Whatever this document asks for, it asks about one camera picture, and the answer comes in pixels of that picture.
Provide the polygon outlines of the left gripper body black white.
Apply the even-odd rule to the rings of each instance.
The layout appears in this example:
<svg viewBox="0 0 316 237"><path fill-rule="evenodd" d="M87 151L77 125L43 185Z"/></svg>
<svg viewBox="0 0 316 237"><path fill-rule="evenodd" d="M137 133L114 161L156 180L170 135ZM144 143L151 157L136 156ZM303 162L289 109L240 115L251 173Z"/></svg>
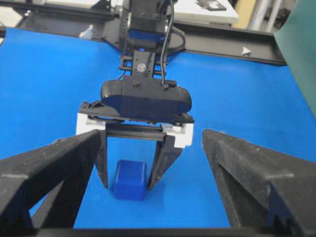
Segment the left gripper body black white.
<svg viewBox="0 0 316 237"><path fill-rule="evenodd" d="M194 121L185 115L188 123L150 122L119 117L117 111L101 101L83 102L77 113L76 134L94 129L105 131L108 136L139 140L164 141L166 136L174 138L175 148L185 148L193 142Z"/></svg>

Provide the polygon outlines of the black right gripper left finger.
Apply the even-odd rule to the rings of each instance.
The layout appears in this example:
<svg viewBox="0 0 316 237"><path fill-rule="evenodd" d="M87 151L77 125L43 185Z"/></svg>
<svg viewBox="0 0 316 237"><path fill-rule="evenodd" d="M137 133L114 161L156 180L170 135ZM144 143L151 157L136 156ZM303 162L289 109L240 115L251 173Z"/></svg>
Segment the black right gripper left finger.
<svg viewBox="0 0 316 237"><path fill-rule="evenodd" d="M92 236L73 226L100 145L93 130L2 159L1 236Z"/></svg>

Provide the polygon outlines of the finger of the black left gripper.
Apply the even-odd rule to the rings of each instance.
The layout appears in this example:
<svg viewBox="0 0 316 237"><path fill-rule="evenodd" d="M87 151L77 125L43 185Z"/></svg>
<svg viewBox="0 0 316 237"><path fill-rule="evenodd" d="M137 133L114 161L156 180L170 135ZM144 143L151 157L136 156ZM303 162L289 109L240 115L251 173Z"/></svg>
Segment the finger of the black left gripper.
<svg viewBox="0 0 316 237"><path fill-rule="evenodd" d="M148 181L148 189L152 190L161 180L164 173L181 155L183 148L177 148L174 141L157 142L154 162Z"/></svg>
<svg viewBox="0 0 316 237"><path fill-rule="evenodd" d="M108 171L107 171L107 134L100 133L101 145L99 148L98 156L95 161L95 166L99 178L105 189L108 188Z"/></svg>

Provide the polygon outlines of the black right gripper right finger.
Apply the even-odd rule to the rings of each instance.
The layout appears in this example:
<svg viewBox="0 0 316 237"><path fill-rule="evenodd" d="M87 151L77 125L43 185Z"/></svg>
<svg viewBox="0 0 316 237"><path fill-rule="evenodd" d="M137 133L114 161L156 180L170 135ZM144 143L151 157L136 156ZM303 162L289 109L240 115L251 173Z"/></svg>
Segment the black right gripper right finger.
<svg viewBox="0 0 316 237"><path fill-rule="evenodd" d="M232 227L316 234L316 164L206 129L202 146Z"/></svg>

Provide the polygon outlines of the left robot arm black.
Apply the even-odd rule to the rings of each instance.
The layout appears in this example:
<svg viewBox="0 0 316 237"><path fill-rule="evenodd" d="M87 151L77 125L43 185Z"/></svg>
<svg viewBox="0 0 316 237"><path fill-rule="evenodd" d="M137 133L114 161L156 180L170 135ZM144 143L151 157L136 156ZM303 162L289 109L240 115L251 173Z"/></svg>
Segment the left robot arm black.
<svg viewBox="0 0 316 237"><path fill-rule="evenodd" d="M191 145L194 119L189 92L165 78L167 56L184 49L169 47L174 1L125 0L118 19L104 26L103 39L121 50L118 79L107 80L99 101L83 102L77 133L100 129L109 136L156 141L148 189L161 180L182 150Z"/></svg>

